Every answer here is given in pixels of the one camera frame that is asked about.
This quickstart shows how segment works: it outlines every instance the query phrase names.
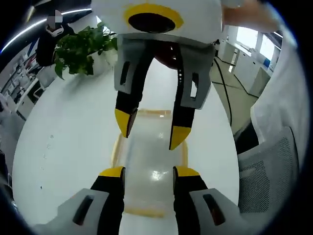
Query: floor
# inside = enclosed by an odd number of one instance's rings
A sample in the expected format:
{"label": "floor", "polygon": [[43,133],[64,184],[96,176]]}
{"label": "floor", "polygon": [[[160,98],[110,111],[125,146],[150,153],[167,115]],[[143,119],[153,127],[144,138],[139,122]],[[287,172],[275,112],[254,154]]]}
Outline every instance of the floor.
{"label": "floor", "polygon": [[[221,61],[217,57],[216,60],[221,67],[221,71],[226,84],[226,89],[232,112],[231,129],[233,134],[235,134],[250,119],[250,108],[257,101],[257,98],[245,92],[244,88],[242,87],[238,79],[232,73],[232,71],[234,70],[233,66]],[[220,96],[220,99],[226,110],[228,119],[230,120],[230,111],[225,94],[225,89],[223,86],[220,72],[215,62],[213,63],[213,67],[211,68],[210,78],[211,81],[213,82],[213,85],[215,86],[216,91]]]}

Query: potted plant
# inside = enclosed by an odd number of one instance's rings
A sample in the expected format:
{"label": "potted plant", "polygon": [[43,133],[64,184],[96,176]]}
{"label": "potted plant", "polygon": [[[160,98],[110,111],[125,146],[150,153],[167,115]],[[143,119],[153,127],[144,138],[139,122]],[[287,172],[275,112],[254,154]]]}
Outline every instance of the potted plant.
{"label": "potted plant", "polygon": [[55,72],[61,79],[66,68],[69,69],[70,74],[99,75],[99,71],[95,70],[104,68],[101,64],[103,62],[103,57],[100,58],[101,54],[111,49],[117,50],[117,38],[104,35],[104,26],[102,22],[97,25],[97,28],[88,26],[75,35],[63,37],[57,43]]}

